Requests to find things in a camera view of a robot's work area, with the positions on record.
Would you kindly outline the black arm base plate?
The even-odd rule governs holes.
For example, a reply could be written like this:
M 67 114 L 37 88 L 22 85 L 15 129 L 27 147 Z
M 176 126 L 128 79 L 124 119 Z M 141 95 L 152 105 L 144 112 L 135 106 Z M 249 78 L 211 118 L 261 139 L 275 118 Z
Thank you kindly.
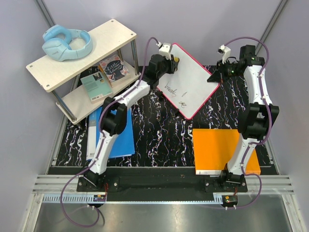
M 80 177 L 77 184 L 78 192 L 103 191 L 121 192 L 124 190 L 142 189 L 190 189 L 207 193 L 247 192 L 246 182 L 239 185 L 227 183 L 220 185 L 216 177 L 187 174 L 177 175 L 107 175 L 101 177 L 97 186 Z

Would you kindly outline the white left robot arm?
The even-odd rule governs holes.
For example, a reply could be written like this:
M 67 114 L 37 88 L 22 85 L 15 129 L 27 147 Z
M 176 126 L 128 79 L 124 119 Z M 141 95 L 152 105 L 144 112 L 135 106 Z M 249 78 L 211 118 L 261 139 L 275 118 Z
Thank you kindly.
M 163 75 L 174 74 L 179 62 L 180 59 L 173 55 L 170 58 L 160 54 L 152 55 L 148 66 L 143 66 L 140 78 L 128 90 L 104 100 L 98 123 L 100 134 L 96 151 L 88 167 L 81 172 L 93 191 L 100 191 L 104 187 L 103 178 L 109 155 L 115 140 L 125 130 L 128 109 L 155 89 Z

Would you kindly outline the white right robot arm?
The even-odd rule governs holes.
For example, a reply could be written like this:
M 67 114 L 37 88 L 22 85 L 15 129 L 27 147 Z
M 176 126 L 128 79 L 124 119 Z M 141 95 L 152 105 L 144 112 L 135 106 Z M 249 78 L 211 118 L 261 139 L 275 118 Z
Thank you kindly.
M 273 105 L 267 92 L 264 65 L 264 58 L 257 56 L 245 55 L 233 63 L 220 60 L 207 80 L 223 83 L 228 78 L 243 75 L 248 88 L 249 104 L 238 118 L 239 141 L 236 150 L 214 182 L 215 187 L 226 192 L 242 187 L 251 154 L 257 145 L 268 139 L 279 114 L 279 107 Z

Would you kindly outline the pink framed whiteboard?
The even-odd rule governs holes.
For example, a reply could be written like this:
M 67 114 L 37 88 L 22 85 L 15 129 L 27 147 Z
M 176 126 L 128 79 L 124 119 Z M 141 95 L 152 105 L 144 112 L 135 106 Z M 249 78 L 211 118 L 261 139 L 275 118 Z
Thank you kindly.
M 177 43 L 171 54 L 180 59 L 178 69 L 163 75 L 157 88 L 184 118 L 192 119 L 219 84 L 207 82 L 211 73 Z

